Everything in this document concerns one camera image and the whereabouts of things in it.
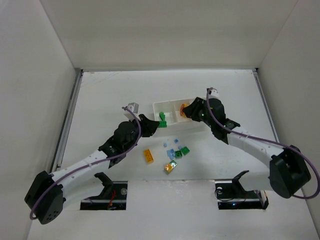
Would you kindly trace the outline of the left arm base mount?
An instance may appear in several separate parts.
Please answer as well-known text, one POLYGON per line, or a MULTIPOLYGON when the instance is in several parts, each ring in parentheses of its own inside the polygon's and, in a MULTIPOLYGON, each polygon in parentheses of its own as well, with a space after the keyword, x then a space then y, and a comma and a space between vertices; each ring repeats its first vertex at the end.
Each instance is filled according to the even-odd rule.
POLYGON ((80 202, 81 211, 124 211, 127 208, 128 181, 114 181, 99 195, 80 202))

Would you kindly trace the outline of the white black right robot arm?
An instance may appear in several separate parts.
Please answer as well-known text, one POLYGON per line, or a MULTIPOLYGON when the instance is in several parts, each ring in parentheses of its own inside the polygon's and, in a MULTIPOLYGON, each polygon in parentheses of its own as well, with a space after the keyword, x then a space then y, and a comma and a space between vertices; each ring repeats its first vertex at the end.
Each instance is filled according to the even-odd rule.
POLYGON ((245 191, 273 191, 288 199, 311 180, 298 148, 258 140, 239 123, 226 117, 219 99, 196 97, 181 111, 187 118, 205 123, 218 140, 246 152, 268 167, 268 173, 249 173, 245 170, 234 178, 245 191))

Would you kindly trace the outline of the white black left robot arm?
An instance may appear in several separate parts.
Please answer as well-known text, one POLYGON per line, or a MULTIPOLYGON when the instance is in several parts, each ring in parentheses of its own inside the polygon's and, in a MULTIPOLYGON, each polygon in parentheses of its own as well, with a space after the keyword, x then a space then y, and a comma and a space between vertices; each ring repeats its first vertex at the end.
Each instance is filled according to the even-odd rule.
POLYGON ((113 182, 105 171, 122 161, 140 138, 153 136, 159 125, 144 114, 133 116, 121 122, 113 135, 85 159, 55 172, 38 173, 24 198, 31 210, 30 219, 46 225, 72 202, 108 194, 113 182))

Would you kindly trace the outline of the white divided plastic container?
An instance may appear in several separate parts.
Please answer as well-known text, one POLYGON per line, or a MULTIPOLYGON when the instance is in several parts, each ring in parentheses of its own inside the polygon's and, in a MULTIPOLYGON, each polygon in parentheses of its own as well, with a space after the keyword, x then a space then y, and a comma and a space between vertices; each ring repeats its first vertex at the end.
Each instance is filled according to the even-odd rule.
POLYGON ((166 127, 159 127, 153 136, 164 137, 206 131, 207 126, 204 123, 192 121, 180 114, 181 106, 183 104, 188 106, 194 100, 195 98, 190 98, 153 103, 154 120, 161 121, 160 113, 164 113, 166 121, 166 127))

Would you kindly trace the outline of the yellow rectangular lego brick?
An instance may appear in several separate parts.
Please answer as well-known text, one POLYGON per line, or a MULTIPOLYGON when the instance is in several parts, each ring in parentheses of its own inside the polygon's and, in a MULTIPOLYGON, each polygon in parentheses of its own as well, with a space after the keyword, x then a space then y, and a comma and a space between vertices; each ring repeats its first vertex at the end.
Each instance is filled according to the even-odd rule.
POLYGON ((145 160, 148 164, 154 162, 154 158, 153 158, 152 153, 149 149, 144 150, 143 154, 144 154, 145 160))

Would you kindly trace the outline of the green lego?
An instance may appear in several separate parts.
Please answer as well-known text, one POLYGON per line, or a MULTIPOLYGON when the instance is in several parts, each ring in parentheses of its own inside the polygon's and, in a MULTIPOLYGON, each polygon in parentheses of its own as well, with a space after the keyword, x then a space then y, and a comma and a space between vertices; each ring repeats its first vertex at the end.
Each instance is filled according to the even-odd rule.
POLYGON ((169 164, 172 166, 172 168, 175 168, 178 165, 178 163, 174 160, 172 160, 169 164))
POLYGON ((166 128, 167 127, 167 122, 165 120, 159 121, 159 128, 166 128))

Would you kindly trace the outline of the yellow small lego brick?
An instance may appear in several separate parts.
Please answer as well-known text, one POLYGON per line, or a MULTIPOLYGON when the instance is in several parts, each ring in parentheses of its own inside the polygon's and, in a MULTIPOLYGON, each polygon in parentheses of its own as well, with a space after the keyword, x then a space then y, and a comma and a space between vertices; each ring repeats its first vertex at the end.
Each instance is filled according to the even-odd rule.
POLYGON ((164 166, 164 171, 169 174, 174 169, 174 166, 172 166, 170 163, 164 166))

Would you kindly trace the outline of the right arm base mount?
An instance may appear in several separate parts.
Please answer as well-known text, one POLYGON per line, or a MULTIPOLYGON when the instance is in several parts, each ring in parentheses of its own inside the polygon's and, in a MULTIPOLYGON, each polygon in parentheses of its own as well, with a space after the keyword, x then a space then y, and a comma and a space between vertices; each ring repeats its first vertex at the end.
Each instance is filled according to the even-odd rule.
POLYGON ((219 210, 266 210, 269 199, 264 190, 247 191, 240 179, 249 173, 244 170, 233 178, 215 180, 214 195, 219 210))

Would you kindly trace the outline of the aluminium rail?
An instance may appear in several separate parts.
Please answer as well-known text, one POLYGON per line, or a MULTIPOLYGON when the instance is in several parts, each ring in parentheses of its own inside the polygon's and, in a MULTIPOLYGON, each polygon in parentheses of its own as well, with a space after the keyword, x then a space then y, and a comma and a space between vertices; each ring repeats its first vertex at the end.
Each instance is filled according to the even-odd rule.
POLYGON ((58 141, 56 144, 56 148, 54 151, 53 159, 51 162, 51 165, 49 167, 49 172, 55 172, 57 169, 59 169, 63 162, 63 157, 65 153, 65 149, 67 146, 67 141, 69 137, 69 132, 81 88, 82 78, 84 70, 81 68, 75 68, 75 80, 72 86, 71 94, 69 97, 67 109, 64 115, 62 127, 59 133, 58 141))
POLYGON ((275 125, 274 125, 274 122, 273 122, 273 119, 272 119, 272 116, 271 116, 271 112, 270 112, 270 109, 269 109, 265 94, 263 92, 261 81, 260 81, 260 78, 259 78, 258 68, 254 68, 252 70, 252 73, 253 73, 253 76, 255 78, 255 82, 256 82, 257 88, 259 90, 259 94, 261 96, 261 99, 262 99, 262 102, 263 102, 263 105, 264 105, 264 109, 265 109, 266 114, 267 114, 268 122, 270 124, 271 129, 272 129, 273 137, 274 137, 276 142, 279 142, 279 137, 278 137, 277 131, 275 129, 275 125))

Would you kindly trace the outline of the right aluminium rail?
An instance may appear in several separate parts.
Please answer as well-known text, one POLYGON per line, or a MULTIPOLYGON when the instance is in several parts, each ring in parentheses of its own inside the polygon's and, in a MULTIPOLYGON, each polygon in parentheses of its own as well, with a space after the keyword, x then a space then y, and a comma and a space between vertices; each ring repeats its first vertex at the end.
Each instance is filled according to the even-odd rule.
POLYGON ((259 90, 259 94, 261 96, 261 99, 262 99, 262 102, 263 102, 263 105, 264 105, 264 109, 265 109, 266 114, 267 114, 268 122, 270 124, 271 129, 272 129, 273 137, 274 137, 276 142, 279 142, 279 137, 278 137, 277 131, 275 129, 275 125, 274 125, 274 122, 273 122, 273 119, 272 119, 272 116, 271 116, 271 112, 270 112, 270 109, 269 109, 265 94, 263 92, 261 81, 260 81, 260 78, 259 78, 258 68, 254 68, 252 70, 252 73, 253 73, 253 76, 255 78, 255 82, 256 82, 257 88, 259 90))

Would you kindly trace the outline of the green square lego brick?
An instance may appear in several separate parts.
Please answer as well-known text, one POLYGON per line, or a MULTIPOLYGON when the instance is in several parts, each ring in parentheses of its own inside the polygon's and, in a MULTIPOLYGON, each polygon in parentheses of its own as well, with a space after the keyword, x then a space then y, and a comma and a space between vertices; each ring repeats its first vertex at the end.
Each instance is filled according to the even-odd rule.
POLYGON ((182 147, 180 151, 182 152, 183 155, 187 155, 190 152, 189 148, 186 146, 182 147))

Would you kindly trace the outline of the light blue lego plate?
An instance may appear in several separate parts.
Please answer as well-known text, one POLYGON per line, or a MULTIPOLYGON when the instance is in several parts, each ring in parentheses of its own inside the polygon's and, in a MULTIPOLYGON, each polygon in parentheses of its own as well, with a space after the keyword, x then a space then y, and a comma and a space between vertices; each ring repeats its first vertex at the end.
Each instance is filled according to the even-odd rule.
POLYGON ((173 159, 175 158, 175 151, 174 151, 174 149, 167 150, 166 152, 167 152, 167 156, 168 156, 171 160, 173 160, 173 159))

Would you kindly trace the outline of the left aluminium rail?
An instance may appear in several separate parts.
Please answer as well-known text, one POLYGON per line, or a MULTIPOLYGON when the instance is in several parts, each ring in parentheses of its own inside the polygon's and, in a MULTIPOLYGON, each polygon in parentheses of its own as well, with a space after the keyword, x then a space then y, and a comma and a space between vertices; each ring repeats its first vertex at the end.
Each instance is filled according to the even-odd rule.
POLYGON ((81 68, 75 68, 75 80, 72 86, 71 94, 69 97, 67 109, 64 115, 62 127, 59 133, 58 141, 56 144, 56 148, 54 151, 53 159, 51 162, 51 165, 49 167, 49 172, 55 172, 57 169, 59 169, 63 162, 63 157, 65 153, 65 149, 67 146, 67 141, 69 137, 69 132, 81 88, 82 78, 84 70, 81 68))

